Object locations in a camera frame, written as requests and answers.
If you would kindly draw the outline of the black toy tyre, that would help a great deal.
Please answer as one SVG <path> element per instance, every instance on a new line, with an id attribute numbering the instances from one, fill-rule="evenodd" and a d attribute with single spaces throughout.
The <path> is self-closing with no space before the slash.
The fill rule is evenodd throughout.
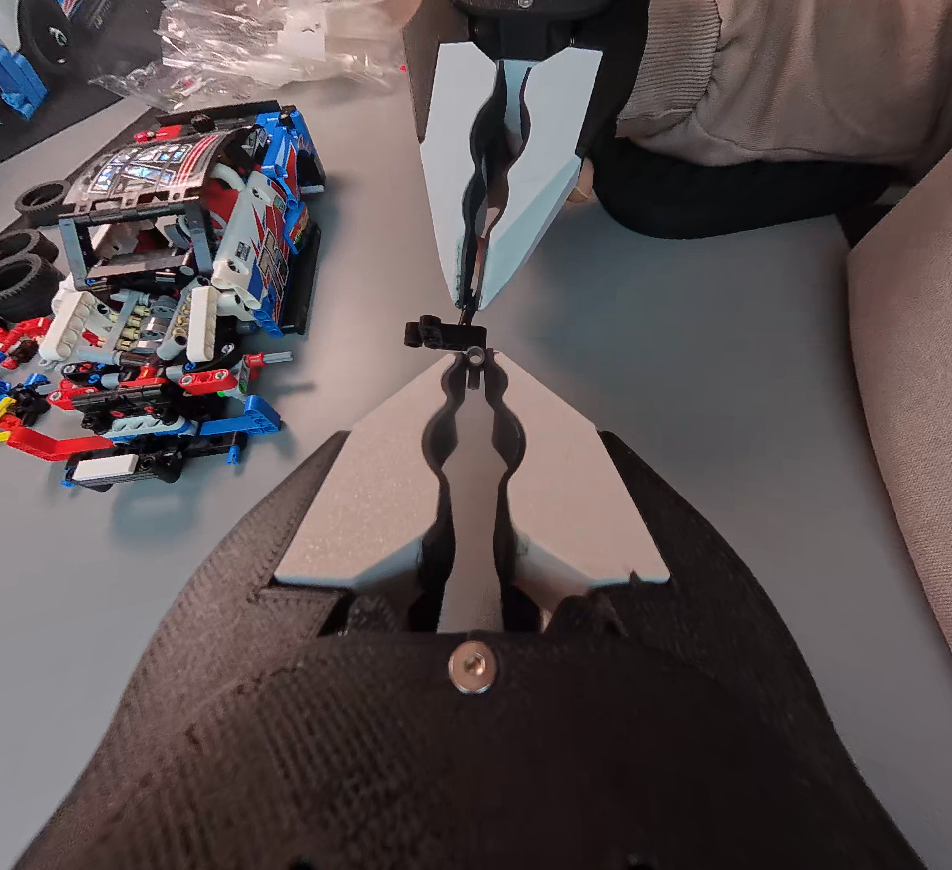
<path id="1" fill-rule="evenodd" d="M 59 254 L 58 246 L 39 229 L 13 229 L 1 234 L 0 256 L 2 262 L 35 256 L 54 264 Z"/>
<path id="2" fill-rule="evenodd" d="M 2 319 L 15 324 L 48 316 L 62 278 L 50 262 L 33 254 L 2 260 Z"/>
<path id="3" fill-rule="evenodd" d="M 20 215 L 32 220 L 31 224 L 51 224 L 49 219 L 53 219 L 53 222 L 57 220 L 69 189 L 70 183 L 65 180 L 31 186 L 15 199 L 14 208 Z"/>

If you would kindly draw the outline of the heap of assorted loose bricks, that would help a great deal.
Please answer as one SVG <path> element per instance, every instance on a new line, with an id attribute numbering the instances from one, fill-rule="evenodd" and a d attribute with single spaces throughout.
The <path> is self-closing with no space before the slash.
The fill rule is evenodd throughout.
<path id="1" fill-rule="evenodd" d="M 42 316 L 22 320 L 11 328 L 2 328 L 2 372 L 13 371 L 32 361 L 52 324 L 50 317 Z M 50 383 L 46 376 L 32 373 L 16 384 L 5 377 L 3 374 L 1 379 L 2 444 L 9 441 L 13 430 L 34 426 L 51 409 Z"/>

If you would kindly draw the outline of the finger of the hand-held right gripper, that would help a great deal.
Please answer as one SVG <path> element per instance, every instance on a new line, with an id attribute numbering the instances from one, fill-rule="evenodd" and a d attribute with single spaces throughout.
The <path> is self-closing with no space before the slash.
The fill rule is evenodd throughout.
<path id="1" fill-rule="evenodd" d="M 440 265 L 453 303 L 464 311 L 478 306 L 485 158 L 502 134 L 505 106 L 499 63 L 475 43 L 440 45 L 421 157 Z"/>
<path id="2" fill-rule="evenodd" d="M 530 257 L 577 182 L 577 148 L 601 57 L 601 50 L 569 46 L 526 72 L 520 114 L 528 128 L 506 173 L 506 206 L 488 236 L 480 311 Z"/>

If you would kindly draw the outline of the person's beige hoodie torso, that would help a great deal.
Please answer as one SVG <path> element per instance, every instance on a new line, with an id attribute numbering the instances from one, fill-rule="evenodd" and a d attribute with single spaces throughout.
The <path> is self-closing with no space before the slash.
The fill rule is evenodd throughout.
<path id="1" fill-rule="evenodd" d="M 898 528 L 951 643 L 951 155 L 849 255 L 851 349 Z"/>

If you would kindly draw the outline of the pile of clear plastic bags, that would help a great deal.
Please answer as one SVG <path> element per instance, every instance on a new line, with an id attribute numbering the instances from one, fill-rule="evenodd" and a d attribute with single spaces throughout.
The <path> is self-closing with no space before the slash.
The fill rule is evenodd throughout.
<path id="1" fill-rule="evenodd" d="M 422 0 L 164 0 L 145 62 L 91 83 L 171 113 L 249 102 L 297 82 L 387 85 L 406 65 L 402 29 Z"/>

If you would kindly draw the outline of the person's right forearm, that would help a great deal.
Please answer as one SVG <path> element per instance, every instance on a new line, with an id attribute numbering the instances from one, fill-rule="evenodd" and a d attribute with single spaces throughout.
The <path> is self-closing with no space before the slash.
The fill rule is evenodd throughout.
<path id="1" fill-rule="evenodd" d="M 638 76 L 593 144 L 625 227 L 690 239 L 814 218 L 950 154 L 951 0 L 639 0 Z"/>

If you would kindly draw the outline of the grey desk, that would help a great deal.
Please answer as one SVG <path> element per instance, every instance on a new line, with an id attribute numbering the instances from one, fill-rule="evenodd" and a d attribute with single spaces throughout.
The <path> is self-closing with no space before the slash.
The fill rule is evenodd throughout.
<path id="1" fill-rule="evenodd" d="M 332 433 L 434 361 L 449 302 L 404 78 L 278 93 L 330 186 L 309 334 L 262 377 L 287 428 L 172 485 L 62 487 L 2 448 L 2 868 L 99 745 L 164 614 L 217 543 Z M 950 868 L 950 654 L 870 450 L 834 218 L 689 242 L 569 205 L 484 316 L 498 346 L 617 434 L 744 559 L 843 742 L 931 868 Z"/>

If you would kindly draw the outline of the black brick beam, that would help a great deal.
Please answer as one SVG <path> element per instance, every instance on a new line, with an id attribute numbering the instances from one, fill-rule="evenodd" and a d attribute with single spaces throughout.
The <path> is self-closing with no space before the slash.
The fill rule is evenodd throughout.
<path id="1" fill-rule="evenodd" d="M 473 323 L 474 309 L 465 307 L 457 323 L 444 322 L 434 315 L 423 315 L 408 321 L 403 343 L 409 348 L 465 353 L 470 348 L 485 350 L 486 328 Z"/>

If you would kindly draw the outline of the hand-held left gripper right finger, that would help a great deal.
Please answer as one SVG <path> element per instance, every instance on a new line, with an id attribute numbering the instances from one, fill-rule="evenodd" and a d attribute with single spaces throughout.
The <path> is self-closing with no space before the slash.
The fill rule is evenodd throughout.
<path id="1" fill-rule="evenodd" d="M 594 424 L 499 351 L 487 353 L 492 444 L 506 464 L 494 529 L 503 585 L 590 591 L 670 573 Z"/>

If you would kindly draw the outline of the toy brick race car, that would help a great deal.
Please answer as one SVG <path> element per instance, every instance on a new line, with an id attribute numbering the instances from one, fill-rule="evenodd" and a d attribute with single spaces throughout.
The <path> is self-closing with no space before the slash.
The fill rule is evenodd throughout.
<path id="1" fill-rule="evenodd" d="M 176 482 L 194 459 L 241 462 L 283 425 L 252 387 L 303 335 L 327 181 L 302 112 L 276 101 L 166 115 L 83 165 L 51 224 L 63 275 L 37 366 L 51 409 L 2 446 L 62 483 Z M 8 380 L 18 383 L 21 379 Z"/>

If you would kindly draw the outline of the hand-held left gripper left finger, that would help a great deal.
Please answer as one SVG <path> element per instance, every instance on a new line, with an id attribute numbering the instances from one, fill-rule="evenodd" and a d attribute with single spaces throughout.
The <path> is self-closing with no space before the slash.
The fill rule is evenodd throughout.
<path id="1" fill-rule="evenodd" d="M 424 433 L 446 406 L 443 378 L 455 361 L 444 355 L 354 425 L 276 568 L 276 582 L 363 590 L 415 570 L 441 496 Z"/>

